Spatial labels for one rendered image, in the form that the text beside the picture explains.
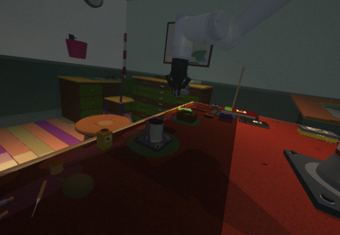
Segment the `striped pole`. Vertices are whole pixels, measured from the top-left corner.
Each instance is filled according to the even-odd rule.
[[[128,34],[124,33],[124,50],[123,50],[123,75],[122,75],[122,85],[120,87],[120,106],[119,106],[119,115],[123,115],[123,80],[126,78],[126,44],[128,41]]]

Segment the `multicolored striped floor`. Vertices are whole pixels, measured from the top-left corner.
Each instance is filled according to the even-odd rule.
[[[75,123],[58,118],[0,129],[0,171],[83,141]]]

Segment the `round tabletop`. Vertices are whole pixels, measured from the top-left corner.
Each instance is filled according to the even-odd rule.
[[[75,130],[90,138],[96,137],[102,129],[117,130],[131,124],[131,121],[120,115],[94,115],[84,118],[75,124]]]

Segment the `framed picture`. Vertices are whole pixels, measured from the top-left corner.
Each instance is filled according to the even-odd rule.
[[[163,63],[171,64],[171,46],[173,43],[173,30],[175,22],[167,23],[167,37],[165,40],[164,60]],[[212,53],[212,44],[207,42],[194,43],[192,48],[192,57],[189,59],[189,66],[202,66],[208,68],[210,65],[210,58]]]

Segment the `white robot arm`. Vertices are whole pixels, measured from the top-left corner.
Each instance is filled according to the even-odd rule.
[[[225,11],[178,15],[171,46],[171,72],[165,76],[173,88],[173,96],[178,97],[191,81],[187,77],[187,66],[194,42],[206,41],[221,50],[231,49],[242,36],[289,2],[291,0],[253,0],[231,19]]]

